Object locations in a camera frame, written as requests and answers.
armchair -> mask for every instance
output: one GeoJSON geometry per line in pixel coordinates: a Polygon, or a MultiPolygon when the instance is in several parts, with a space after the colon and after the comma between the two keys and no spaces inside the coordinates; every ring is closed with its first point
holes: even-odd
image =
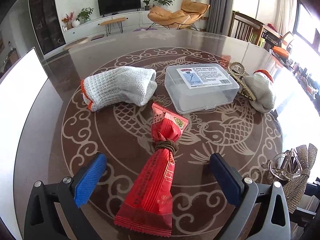
{"type": "Polygon", "coordinates": [[[209,7],[210,5],[208,4],[183,0],[181,10],[172,13],[155,6],[150,9],[150,13],[148,14],[148,18],[153,21],[153,24],[149,28],[155,25],[160,25],[167,29],[182,29],[190,26],[197,30],[194,23],[204,15],[209,7]]]}

clear plastic box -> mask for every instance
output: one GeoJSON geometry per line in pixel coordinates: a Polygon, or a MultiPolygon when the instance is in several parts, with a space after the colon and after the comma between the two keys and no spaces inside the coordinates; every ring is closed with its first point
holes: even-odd
{"type": "Polygon", "coordinates": [[[239,90],[219,64],[169,66],[164,86],[179,114],[230,104],[239,90]]]}

glass tabletop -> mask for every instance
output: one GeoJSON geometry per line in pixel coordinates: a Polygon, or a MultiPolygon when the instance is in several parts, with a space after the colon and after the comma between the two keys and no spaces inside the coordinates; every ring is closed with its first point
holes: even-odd
{"type": "MultiPolygon", "coordinates": [[[[266,50],[230,37],[189,30],[101,38],[43,62],[49,79],[25,123],[14,171],[14,202],[22,234],[33,183],[57,183],[73,176],[100,151],[108,157],[108,169],[89,203],[82,206],[88,220],[103,239],[155,238],[113,224],[122,201],[153,153],[152,102],[143,107],[119,103],[92,113],[83,103],[80,80],[124,65],[153,68],[158,88],[152,99],[174,111],[164,88],[167,66],[218,63],[227,67],[234,61],[241,62],[248,74],[258,69],[271,73],[276,107],[261,114],[247,99],[236,96],[229,105],[184,115],[189,125],[178,141],[171,188],[172,236],[213,239],[233,206],[209,173],[210,155],[220,152],[242,176],[268,183],[266,163],[276,154],[309,143],[319,148],[320,117],[295,77],[266,50]]],[[[318,157],[310,182],[319,176],[319,165],[318,157]]],[[[74,238],[71,230],[67,234],[74,238]]]]}

red wrapper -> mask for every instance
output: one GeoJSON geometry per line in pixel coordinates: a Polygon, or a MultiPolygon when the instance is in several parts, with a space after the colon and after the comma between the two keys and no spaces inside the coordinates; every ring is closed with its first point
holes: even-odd
{"type": "MultiPolygon", "coordinates": [[[[155,142],[176,142],[188,120],[157,103],[152,104],[151,135],[155,142]]],[[[130,230],[171,235],[172,195],[170,188],[175,162],[168,149],[158,149],[148,159],[115,217],[115,224],[130,230]]]]}

television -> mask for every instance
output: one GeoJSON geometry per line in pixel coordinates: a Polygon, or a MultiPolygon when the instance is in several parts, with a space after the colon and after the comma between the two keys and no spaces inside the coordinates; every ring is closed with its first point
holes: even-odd
{"type": "Polygon", "coordinates": [[[141,0],[98,0],[100,15],[141,8],[141,0]]]}

